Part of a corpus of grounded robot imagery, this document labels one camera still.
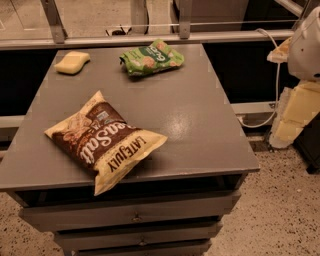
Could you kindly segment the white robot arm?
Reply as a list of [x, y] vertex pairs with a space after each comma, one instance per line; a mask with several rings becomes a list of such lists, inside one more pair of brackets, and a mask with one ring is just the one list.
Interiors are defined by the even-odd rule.
[[269, 53], [267, 60], [288, 64], [290, 75], [299, 79], [285, 88], [277, 104], [269, 143], [282, 149], [291, 145], [320, 112], [320, 7], [315, 7], [293, 36]]

